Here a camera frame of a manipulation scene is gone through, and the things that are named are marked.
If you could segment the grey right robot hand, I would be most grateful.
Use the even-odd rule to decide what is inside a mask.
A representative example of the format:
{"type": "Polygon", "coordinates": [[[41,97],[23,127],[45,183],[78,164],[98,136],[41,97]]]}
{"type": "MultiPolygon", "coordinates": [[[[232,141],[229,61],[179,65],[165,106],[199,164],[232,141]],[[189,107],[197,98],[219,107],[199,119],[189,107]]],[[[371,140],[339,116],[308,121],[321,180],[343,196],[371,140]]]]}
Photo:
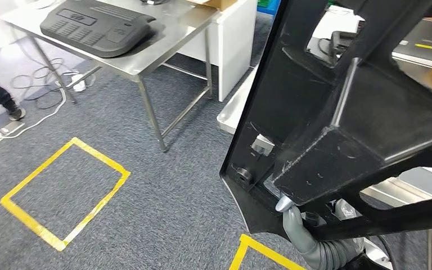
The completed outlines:
{"type": "Polygon", "coordinates": [[[275,206],[278,212],[283,213],[283,228],[289,240],[313,269],[319,269],[320,249],[319,242],[304,227],[302,214],[294,202],[286,195],[282,195],[275,206]]]}

